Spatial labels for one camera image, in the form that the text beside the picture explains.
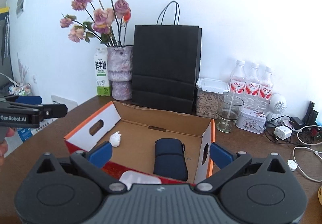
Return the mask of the person left hand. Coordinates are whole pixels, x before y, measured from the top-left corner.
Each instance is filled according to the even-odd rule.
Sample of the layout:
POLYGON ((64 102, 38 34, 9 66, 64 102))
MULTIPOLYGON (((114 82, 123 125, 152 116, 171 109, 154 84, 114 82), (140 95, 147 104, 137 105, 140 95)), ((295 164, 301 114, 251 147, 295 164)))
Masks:
POLYGON ((5 140, 5 137, 12 137, 15 135, 13 128, 1 127, 1 144, 0 144, 0 166, 4 164, 4 155, 8 151, 8 144, 5 140))

